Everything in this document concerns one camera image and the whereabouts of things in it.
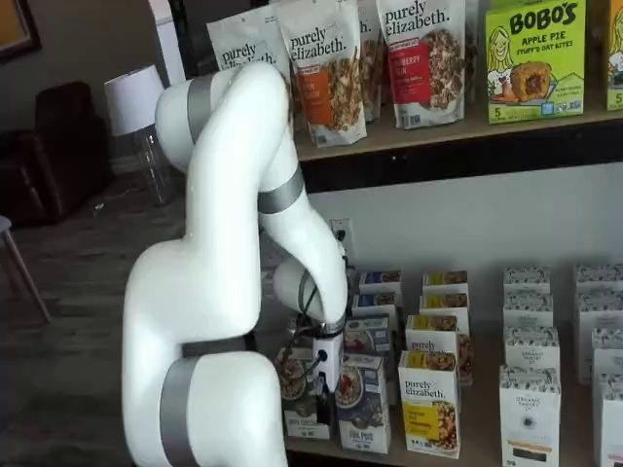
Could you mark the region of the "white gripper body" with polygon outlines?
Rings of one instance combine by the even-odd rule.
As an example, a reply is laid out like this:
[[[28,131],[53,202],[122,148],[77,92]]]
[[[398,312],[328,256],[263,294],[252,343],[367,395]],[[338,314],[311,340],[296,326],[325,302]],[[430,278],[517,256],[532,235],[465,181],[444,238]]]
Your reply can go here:
[[[342,371],[344,337],[336,335],[328,339],[315,339],[312,353],[316,364],[312,370],[313,377],[323,377],[328,391],[334,393]]]

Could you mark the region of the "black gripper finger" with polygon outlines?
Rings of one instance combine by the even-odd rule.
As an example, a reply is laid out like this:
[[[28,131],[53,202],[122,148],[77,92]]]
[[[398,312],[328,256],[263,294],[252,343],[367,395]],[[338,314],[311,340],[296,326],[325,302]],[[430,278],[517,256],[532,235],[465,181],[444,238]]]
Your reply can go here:
[[[316,422],[322,425],[332,425],[335,417],[335,402],[333,394],[328,389],[322,389],[315,396]]]

